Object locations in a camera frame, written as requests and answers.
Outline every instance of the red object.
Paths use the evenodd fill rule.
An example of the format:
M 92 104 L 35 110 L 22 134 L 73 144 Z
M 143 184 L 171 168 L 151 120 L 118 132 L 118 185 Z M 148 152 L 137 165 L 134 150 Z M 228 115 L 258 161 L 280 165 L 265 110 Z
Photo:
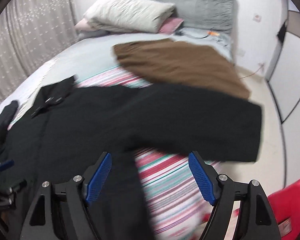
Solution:
M 204 214 L 204 216 L 202 218 L 202 223 L 203 224 L 209 221 L 210 215 L 211 215 L 211 213 Z
M 295 240 L 300 233 L 300 179 L 268 196 L 278 224 L 290 218 L 292 231 L 282 240 Z

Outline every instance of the bed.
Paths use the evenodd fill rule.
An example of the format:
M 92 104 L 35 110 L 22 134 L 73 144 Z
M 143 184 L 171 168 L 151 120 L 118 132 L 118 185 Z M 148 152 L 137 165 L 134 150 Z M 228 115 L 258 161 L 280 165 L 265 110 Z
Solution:
M 82 40 L 31 75 L 12 95 L 0 104 L 0 112 L 12 100 L 20 108 L 10 127 L 32 106 L 40 87 L 75 75 L 78 87 L 124 85 L 145 87 L 144 79 L 121 68 L 112 51 L 118 43 L 159 40 L 167 37 L 197 45 L 209 45 L 232 61 L 231 38 L 233 0 L 157 0 L 176 4 L 176 14 L 184 19 L 184 36 L 129 33 Z M 213 29 L 219 36 L 204 39 Z M 191 239 L 197 226 L 210 211 L 188 167 L 187 157 L 167 155 L 156 149 L 136 152 L 136 165 L 151 212 L 151 224 L 157 239 Z M 218 169 L 218 163 L 212 163 Z

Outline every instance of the black coat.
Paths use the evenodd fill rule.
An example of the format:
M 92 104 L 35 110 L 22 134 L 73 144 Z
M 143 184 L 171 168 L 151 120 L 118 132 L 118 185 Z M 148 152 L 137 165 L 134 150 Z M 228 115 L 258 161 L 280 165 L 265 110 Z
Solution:
M 205 160 L 251 162 L 257 158 L 261 108 L 223 93 L 154 84 L 74 88 L 74 79 L 43 87 L 33 107 L 11 128 L 2 159 L 15 166 L 0 185 L 27 179 L 11 212 L 11 239 L 44 181 L 61 183 L 83 174 L 103 151 L 113 166 L 90 215 L 102 239 L 153 239 L 133 150 L 155 147 Z

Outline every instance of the wall socket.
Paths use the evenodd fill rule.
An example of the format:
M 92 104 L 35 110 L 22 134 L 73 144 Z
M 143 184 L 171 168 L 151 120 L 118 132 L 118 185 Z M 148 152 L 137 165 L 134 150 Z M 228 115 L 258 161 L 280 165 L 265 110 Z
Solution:
M 261 22 L 261 15 L 255 13 L 252 20 L 254 20 L 257 23 Z

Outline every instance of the light blue bedsheet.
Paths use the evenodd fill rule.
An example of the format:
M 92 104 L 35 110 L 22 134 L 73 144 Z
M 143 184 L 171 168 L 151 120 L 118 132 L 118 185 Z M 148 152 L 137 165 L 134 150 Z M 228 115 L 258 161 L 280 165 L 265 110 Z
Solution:
M 186 34 L 194 37 L 204 37 L 207 35 L 207 32 L 202 29 L 184 28 L 183 30 Z M 176 41 L 187 41 L 198 45 L 213 46 L 229 61 L 232 60 L 231 39 L 226 34 L 221 34 L 219 37 L 209 36 L 205 39 L 152 33 L 117 34 L 85 39 L 61 52 L 41 85 L 45 86 L 56 83 L 73 75 L 76 75 L 77 81 L 80 82 L 118 65 L 112 50 L 112 46 L 116 44 L 165 38 L 171 38 Z

